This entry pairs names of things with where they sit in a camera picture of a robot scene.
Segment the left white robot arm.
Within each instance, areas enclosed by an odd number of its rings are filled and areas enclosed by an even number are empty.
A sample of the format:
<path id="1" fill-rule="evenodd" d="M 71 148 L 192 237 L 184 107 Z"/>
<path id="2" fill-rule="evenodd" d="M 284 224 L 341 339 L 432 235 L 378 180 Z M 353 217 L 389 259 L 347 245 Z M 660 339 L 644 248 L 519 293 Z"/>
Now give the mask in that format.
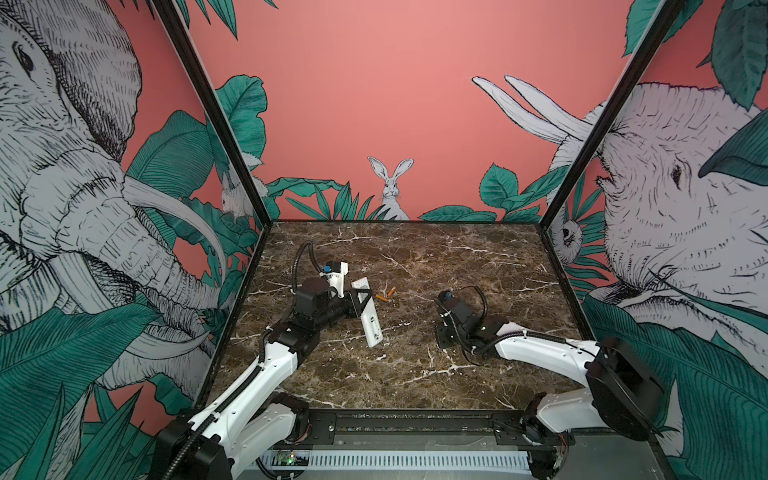
<path id="1" fill-rule="evenodd" d="M 237 479 L 273 445 L 305 438 L 311 429 L 306 404 L 276 390 L 312 353 L 322 331 L 343 319 L 361 320 L 369 345 L 381 342 L 368 279 L 346 285 L 342 275 L 327 273 L 305 280 L 247 370 L 210 405 L 161 431 L 149 478 Z"/>

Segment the white remote control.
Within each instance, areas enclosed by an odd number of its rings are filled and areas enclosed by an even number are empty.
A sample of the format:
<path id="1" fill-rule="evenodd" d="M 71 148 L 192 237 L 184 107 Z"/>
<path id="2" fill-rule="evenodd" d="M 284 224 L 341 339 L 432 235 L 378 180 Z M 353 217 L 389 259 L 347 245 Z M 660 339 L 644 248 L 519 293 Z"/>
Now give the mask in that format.
<path id="1" fill-rule="evenodd" d="M 352 288 L 353 287 L 370 288 L 370 284 L 367 277 L 363 277 L 359 280 L 353 281 L 351 283 L 351 286 Z M 360 319 L 362 322 L 367 345 L 373 348 L 379 343 L 381 343 L 383 340 L 383 334 L 382 334 L 382 329 L 380 326 L 380 322 L 379 322 L 379 318 L 378 318 L 378 314 L 375 306 L 374 293 L 373 293 L 372 299 L 370 300 L 370 303 L 366 306 L 365 310 L 363 311 L 362 317 Z"/>

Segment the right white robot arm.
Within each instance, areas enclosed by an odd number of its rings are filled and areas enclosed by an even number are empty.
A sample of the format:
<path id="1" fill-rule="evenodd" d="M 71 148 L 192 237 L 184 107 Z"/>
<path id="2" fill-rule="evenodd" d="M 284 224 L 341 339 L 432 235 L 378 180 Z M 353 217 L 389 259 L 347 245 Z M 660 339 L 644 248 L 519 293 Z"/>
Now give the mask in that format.
<path id="1" fill-rule="evenodd" d="M 655 418 L 664 388 L 625 340 L 577 340 L 536 331 L 487 311 L 475 312 L 451 290 L 434 300 L 440 348 L 461 348 L 468 358 L 522 362 L 565 376 L 579 387 L 537 395 L 518 426 L 534 442 L 574 429 L 608 428 L 636 441 L 659 433 Z"/>

